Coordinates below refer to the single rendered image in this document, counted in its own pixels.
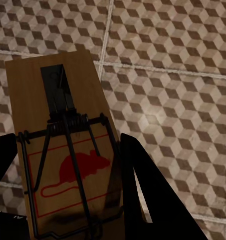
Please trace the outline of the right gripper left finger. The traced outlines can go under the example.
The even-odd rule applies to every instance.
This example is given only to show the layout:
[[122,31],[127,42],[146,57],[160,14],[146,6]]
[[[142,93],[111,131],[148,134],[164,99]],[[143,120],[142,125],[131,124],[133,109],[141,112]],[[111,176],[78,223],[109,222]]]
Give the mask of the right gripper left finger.
[[0,181],[17,155],[15,134],[0,136]]

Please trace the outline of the mousetrap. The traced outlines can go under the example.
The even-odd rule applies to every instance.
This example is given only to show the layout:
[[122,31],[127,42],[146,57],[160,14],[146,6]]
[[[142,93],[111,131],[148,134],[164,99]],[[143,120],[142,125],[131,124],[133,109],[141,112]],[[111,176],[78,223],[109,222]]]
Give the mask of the mousetrap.
[[5,68],[30,240],[125,240],[120,139],[90,50]]

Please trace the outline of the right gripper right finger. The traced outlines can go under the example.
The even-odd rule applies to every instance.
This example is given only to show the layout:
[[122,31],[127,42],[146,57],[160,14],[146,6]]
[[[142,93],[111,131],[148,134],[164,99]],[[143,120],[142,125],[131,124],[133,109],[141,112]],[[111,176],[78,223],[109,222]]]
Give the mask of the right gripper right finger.
[[[125,240],[208,240],[141,143],[121,133]],[[144,222],[134,169],[153,223]]]

